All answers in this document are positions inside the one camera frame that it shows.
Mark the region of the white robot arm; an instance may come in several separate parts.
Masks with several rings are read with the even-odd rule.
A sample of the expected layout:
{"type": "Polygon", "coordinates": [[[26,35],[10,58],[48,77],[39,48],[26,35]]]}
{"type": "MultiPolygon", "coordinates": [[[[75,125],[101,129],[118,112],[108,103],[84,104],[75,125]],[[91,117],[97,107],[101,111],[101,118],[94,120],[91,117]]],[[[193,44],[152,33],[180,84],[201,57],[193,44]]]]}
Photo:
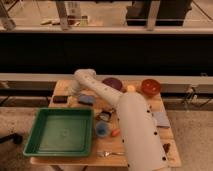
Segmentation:
{"type": "Polygon", "coordinates": [[[78,69],[71,95],[87,87],[116,109],[129,171],[171,171],[156,122],[146,99],[137,92],[122,93],[95,78],[93,69],[78,69]]]}

